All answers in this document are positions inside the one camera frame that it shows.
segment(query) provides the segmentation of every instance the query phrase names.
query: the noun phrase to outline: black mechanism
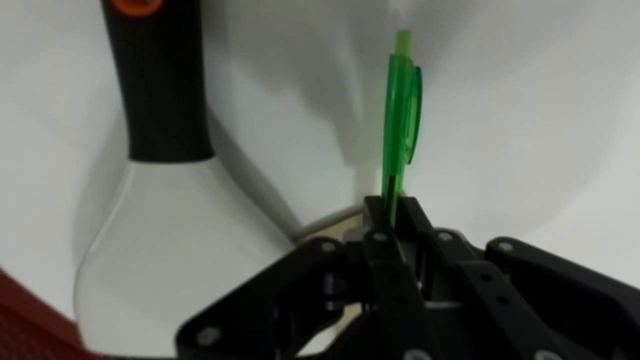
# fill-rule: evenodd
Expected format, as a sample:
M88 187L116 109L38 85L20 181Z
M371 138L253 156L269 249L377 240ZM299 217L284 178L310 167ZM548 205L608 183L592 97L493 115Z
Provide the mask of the black mechanism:
M640 291L513 237L474 247L401 198L392 229L366 198L358 241L313 237L201 310L179 360L290 360L319 329L361 314L305 360L640 360Z
M130 15L102 0L122 87L130 158L196 161L211 158L204 109L200 0L163 0Z

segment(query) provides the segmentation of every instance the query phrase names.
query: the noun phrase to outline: white surface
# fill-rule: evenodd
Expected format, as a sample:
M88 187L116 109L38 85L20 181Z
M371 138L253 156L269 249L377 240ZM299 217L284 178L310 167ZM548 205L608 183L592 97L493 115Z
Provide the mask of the white surface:
M179 323L290 249L217 159L130 164L80 264L81 339L97 354L174 358Z
M259 205L296 231L376 192L386 4L204 4L217 148ZM432 219L640 283L640 2L424 0L408 14L425 69L408 192ZM3 0L0 48L0 264L72 316L125 145L97 5Z

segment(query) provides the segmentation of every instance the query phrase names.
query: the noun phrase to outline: screw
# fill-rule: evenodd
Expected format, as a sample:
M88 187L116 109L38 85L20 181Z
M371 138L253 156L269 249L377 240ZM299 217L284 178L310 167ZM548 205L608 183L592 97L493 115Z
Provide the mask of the screw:
M509 241L500 241L497 247L500 247L502 251L511 251L511 249L513 249L513 244L509 244Z
M448 231L439 231L437 237L439 237L441 241L449 241L454 236L448 234Z
M333 251L338 245L333 241L322 241L322 251Z
M537 350L534 354L534 360L561 360L561 356L557 356L555 351L550 351L550 350Z
M404 351L401 360L432 360L422 347L412 347Z
M383 231L376 231L376 234L374 234L374 240L383 241L383 240L386 240L386 234L383 234Z
M219 335L221 335L219 328L208 326L198 331L196 342L198 345L211 345L219 339Z

